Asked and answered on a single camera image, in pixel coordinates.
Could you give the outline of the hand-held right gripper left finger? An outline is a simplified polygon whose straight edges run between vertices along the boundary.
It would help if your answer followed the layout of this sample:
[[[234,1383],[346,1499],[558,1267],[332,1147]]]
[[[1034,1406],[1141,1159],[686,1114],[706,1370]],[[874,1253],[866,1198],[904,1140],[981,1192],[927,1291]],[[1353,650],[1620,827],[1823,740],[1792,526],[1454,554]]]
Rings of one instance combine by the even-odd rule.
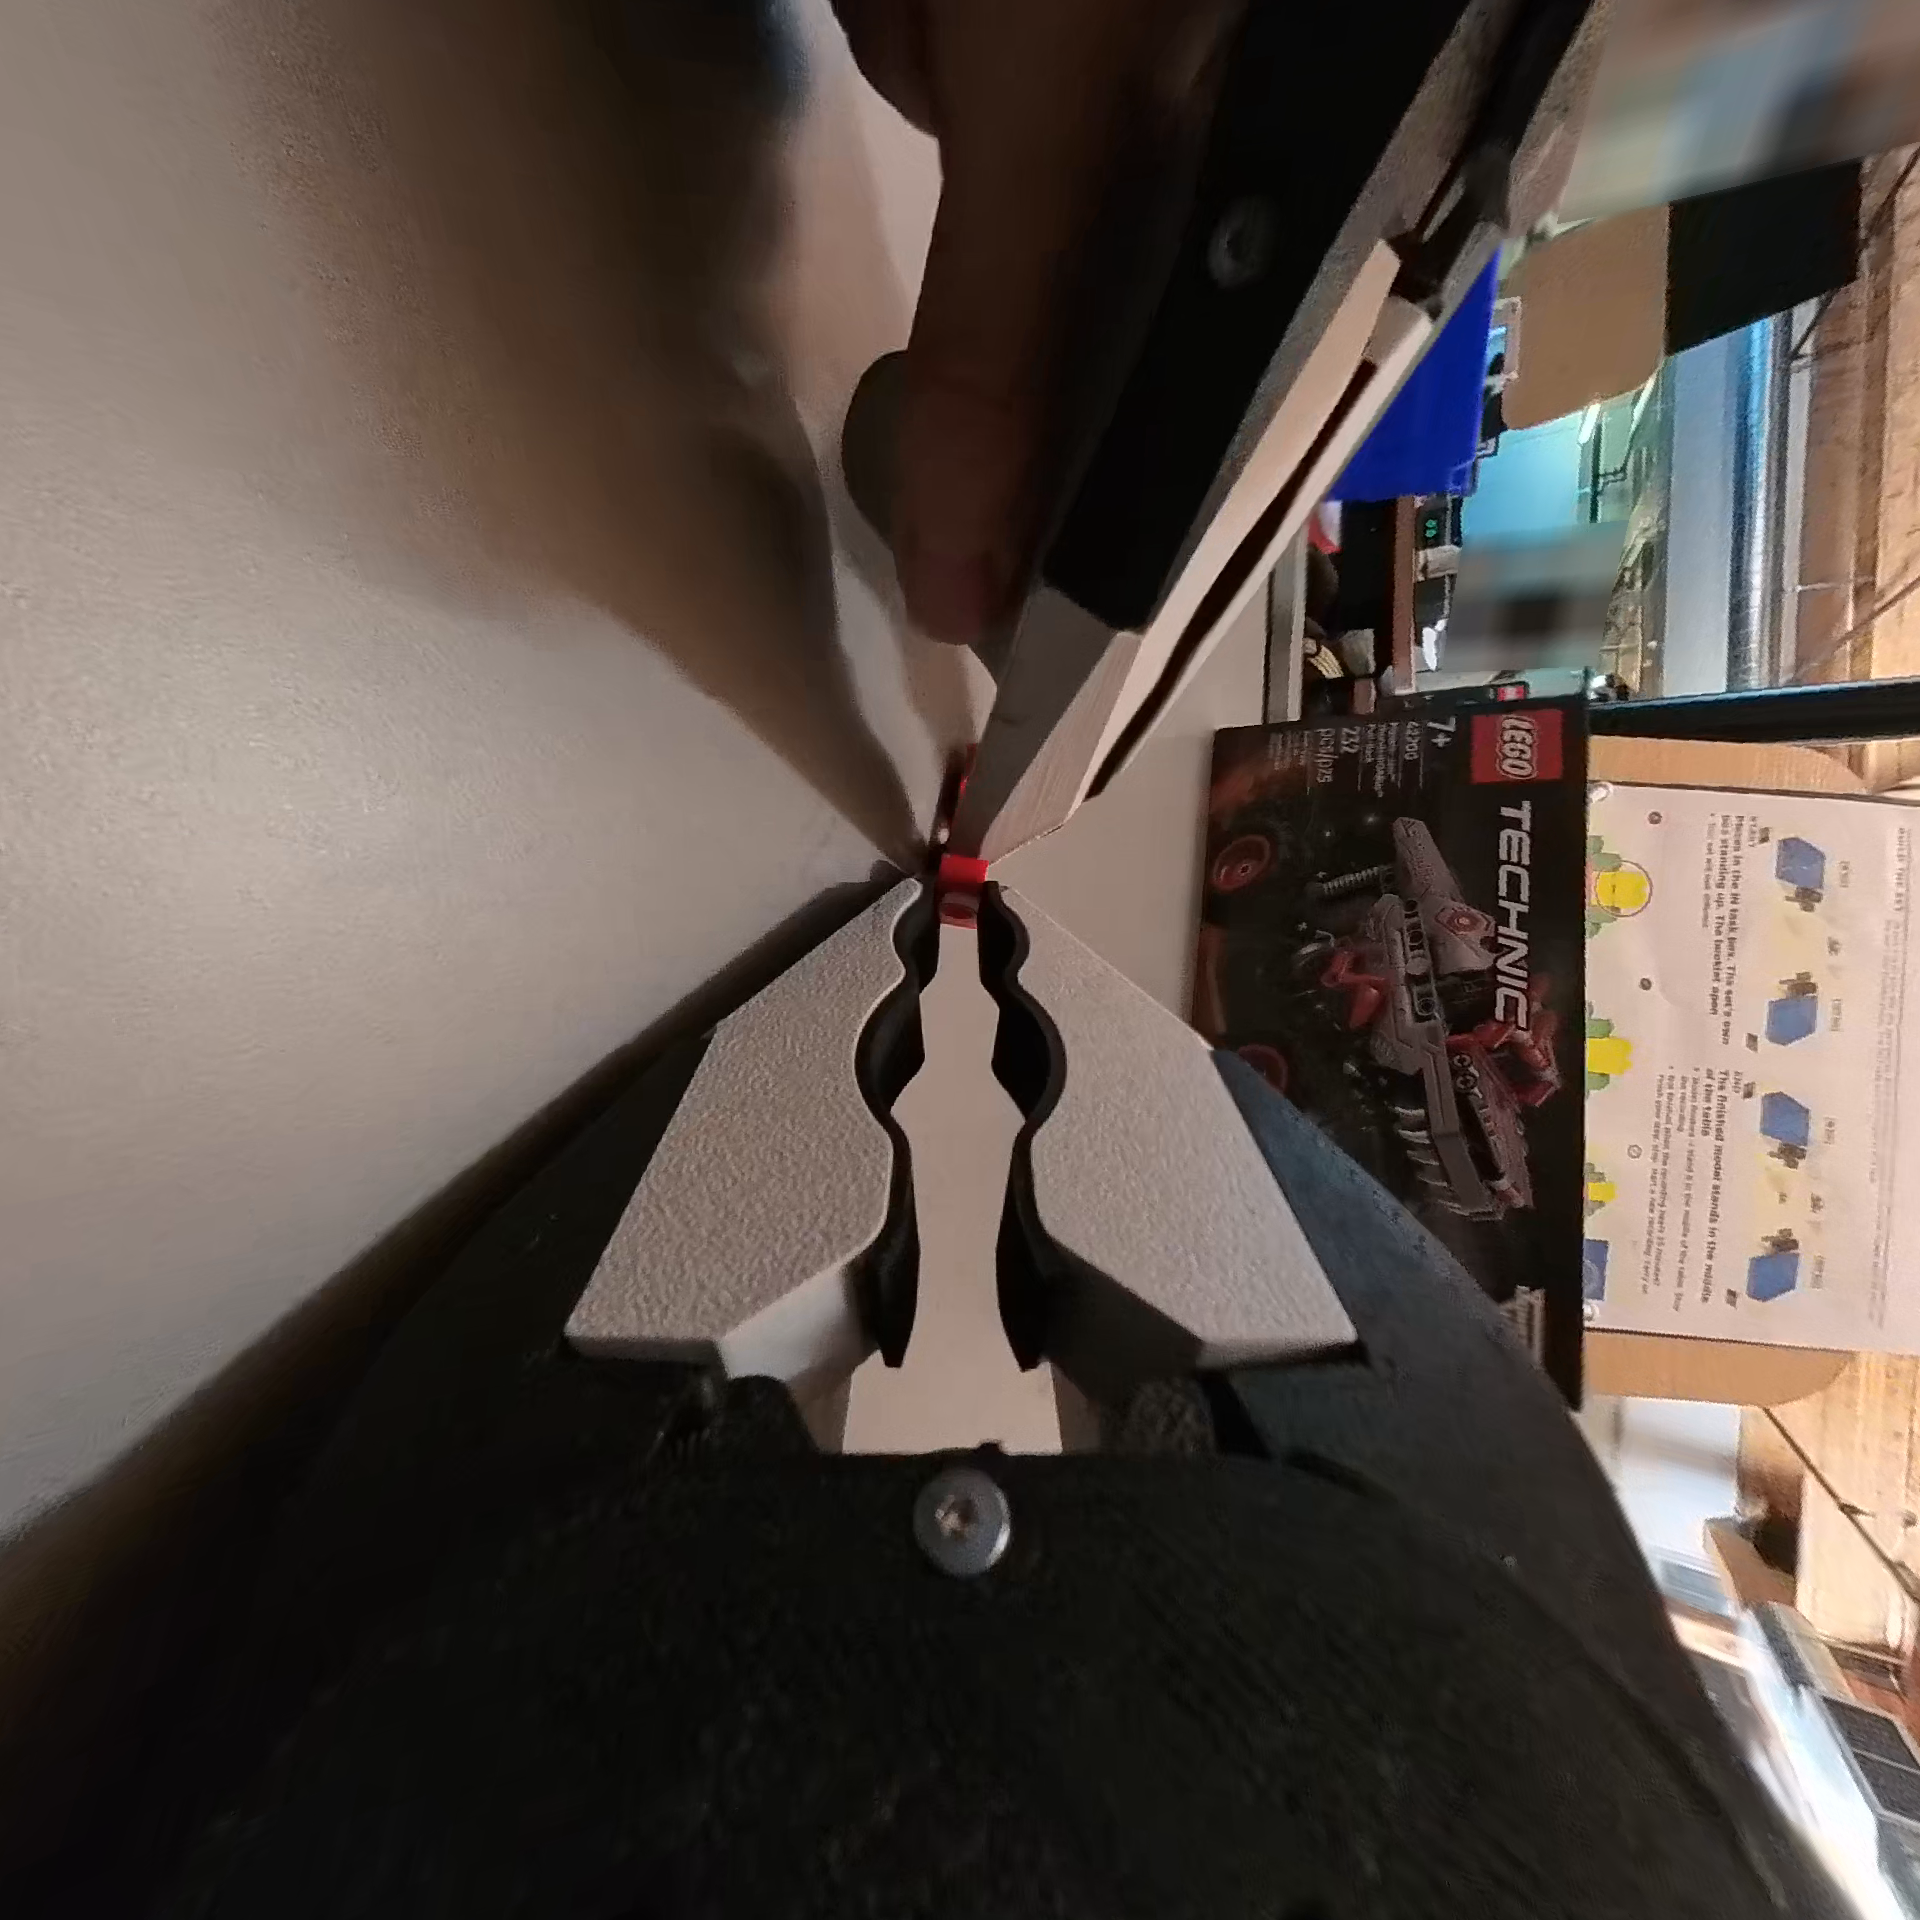
[[[722,1373],[900,1365],[921,1235],[900,1093],[936,902],[900,879],[709,1035],[566,1322],[583,1356]]]

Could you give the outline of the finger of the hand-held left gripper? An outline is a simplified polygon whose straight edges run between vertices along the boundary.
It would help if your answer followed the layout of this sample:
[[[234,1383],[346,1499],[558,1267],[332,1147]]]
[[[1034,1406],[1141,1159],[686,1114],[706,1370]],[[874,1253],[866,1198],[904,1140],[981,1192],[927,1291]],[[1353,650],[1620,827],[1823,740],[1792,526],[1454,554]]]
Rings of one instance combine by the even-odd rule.
[[[1445,269],[1436,293],[1416,294],[1400,291],[1410,243],[1410,234],[1374,239],[1297,372],[1255,407],[1220,501],[1143,626],[1084,780],[1086,799],[1101,794],[1158,726],[1497,252],[1497,243],[1472,231],[1466,264]]]
[[[1112,631],[1054,587],[1034,594],[999,672],[953,820],[960,852],[1002,859],[1061,829],[1086,802],[1084,780],[1097,740],[1152,614]]]

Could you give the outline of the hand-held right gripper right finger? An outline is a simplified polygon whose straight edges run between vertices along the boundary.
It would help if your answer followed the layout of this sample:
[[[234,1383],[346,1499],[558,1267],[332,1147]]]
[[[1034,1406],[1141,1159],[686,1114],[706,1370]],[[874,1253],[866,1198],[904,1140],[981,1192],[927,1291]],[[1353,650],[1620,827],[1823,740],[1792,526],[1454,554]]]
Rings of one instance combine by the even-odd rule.
[[[997,883],[991,999],[1020,1114],[997,1299],[1024,1370],[1220,1373],[1358,1342],[1214,1048]]]

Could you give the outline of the red angled lego beam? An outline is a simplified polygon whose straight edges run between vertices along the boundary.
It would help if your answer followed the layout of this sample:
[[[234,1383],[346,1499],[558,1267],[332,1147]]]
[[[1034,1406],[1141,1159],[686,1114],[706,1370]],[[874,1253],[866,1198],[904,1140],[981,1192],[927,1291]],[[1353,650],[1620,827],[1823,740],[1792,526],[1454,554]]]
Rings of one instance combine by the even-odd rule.
[[[927,836],[929,891],[943,925],[972,927],[990,863],[960,852],[953,843],[953,820],[972,773],[972,752],[950,758]]]

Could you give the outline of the black lego set box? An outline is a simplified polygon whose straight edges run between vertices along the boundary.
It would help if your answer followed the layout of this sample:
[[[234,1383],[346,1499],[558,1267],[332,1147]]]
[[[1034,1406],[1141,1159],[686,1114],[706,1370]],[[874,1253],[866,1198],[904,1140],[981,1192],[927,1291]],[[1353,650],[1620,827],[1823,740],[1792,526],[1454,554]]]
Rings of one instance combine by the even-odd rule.
[[[1190,989],[1573,1406],[1589,738],[1573,695],[1216,732]]]

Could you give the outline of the person's left hand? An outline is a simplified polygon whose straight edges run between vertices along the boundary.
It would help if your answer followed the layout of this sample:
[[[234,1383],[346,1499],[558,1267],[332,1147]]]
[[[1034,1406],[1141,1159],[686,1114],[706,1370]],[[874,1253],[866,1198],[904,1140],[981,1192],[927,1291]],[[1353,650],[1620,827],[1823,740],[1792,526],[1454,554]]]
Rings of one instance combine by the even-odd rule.
[[[846,2],[856,70],[932,136],[892,541],[917,628],[999,636],[1071,460],[1086,282],[1116,199],[1186,196],[1242,5]]]

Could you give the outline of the blue plastic bin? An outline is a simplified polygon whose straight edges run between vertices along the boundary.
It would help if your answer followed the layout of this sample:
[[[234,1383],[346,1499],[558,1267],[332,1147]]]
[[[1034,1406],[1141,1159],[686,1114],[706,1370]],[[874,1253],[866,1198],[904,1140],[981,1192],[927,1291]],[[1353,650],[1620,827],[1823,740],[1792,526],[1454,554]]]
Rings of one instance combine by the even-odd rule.
[[[1384,503],[1397,496],[1462,496],[1481,444],[1482,379],[1490,364],[1500,256],[1477,277],[1425,347],[1328,499]]]

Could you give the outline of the black stand pole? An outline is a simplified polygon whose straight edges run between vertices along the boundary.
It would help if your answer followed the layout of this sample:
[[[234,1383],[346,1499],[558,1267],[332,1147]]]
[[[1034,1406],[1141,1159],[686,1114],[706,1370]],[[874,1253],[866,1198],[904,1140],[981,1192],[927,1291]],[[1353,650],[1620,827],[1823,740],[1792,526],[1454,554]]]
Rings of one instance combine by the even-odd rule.
[[[1721,691],[1589,704],[1597,736],[1734,746],[1855,746],[1917,738],[1917,678]]]

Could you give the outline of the white air vent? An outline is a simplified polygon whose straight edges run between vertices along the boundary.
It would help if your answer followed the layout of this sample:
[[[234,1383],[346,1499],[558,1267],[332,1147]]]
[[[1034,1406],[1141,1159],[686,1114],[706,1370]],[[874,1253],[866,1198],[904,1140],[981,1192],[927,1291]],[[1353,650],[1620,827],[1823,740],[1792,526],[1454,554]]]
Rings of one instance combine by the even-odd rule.
[[[1864,1706],[1828,1643],[1785,1603],[1743,1610],[1743,1676],[1760,1715],[1794,1763],[1847,1784],[1873,1818],[1917,1820],[1917,1750],[1905,1725]]]

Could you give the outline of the silver air duct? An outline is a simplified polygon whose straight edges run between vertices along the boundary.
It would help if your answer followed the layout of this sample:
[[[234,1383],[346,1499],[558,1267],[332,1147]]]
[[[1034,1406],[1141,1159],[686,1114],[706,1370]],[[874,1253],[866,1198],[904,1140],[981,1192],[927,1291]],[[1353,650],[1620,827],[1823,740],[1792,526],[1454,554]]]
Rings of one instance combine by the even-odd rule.
[[[1726,678],[1769,688],[1782,672],[1792,426],[1792,310],[1733,341],[1733,493]]]

